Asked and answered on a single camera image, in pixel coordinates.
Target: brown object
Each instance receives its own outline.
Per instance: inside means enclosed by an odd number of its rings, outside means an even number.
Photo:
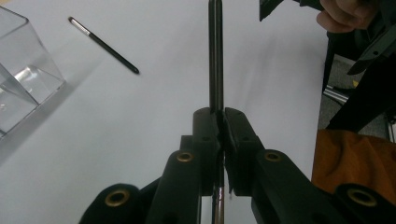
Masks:
[[[348,131],[319,130],[312,183],[329,193],[355,183],[396,205],[396,144]]]
[[[10,0],[0,0],[0,6],[2,6],[3,4],[9,2]]]

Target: brass insert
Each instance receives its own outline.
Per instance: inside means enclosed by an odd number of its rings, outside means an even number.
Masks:
[[[265,159],[268,161],[281,161],[282,157],[276,152],[266,152]]]
[[[177,155],[177,160],[182,162],[192,161],[194,156],[190,152],[181,152]]]
[[[106,196],[105,203],[109,207],[118,207],[128,201],[130,193],[127,189],[116,189]]]
[[[363,206],[374,207],[376,206],[376,199],[370,193],[367,193],[361,189],[349,189],[347,196],[355,203],[359,203]]]

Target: vertical rod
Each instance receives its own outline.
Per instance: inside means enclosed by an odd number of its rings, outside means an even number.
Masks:
[[[209,0],[209,101],[210,113],[216,117],[222,133],[223,97],[223,42],[222,42],[222,3]],[[215,183],[212,207],[212,223],[224,223],[224,158],[218,159],[218,179]]]
[[[210,112],[223,110],[222,3],[209,0],[209,95]]]

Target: black metal rod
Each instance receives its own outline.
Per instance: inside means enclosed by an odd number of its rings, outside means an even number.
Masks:
[[[209,0],[209,95],[210,112],[223,110],[222,3]]]

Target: black pen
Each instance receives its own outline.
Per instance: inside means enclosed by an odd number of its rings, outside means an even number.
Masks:
[[[139,74],[139,70],[130,62],[128,62],[126,59],[124,59],[122,56],[120,56],[113,48],[111,48],[108,44],[103,42],[99,37],[93,34],[93,32],[89,31],[87,28],[85,28],[81,23],[76,21],[73,17],[69,17],[69,21],[75,25],[82,33],[85,35],[89,36],[93,41],[95,41],[98,45],[100,45],[102,48],[104,48],[107,52],[109,52],[111,55],[113,55],[117,60],[119,60],[123,65],[131,69],[134,73],[137,75]]]

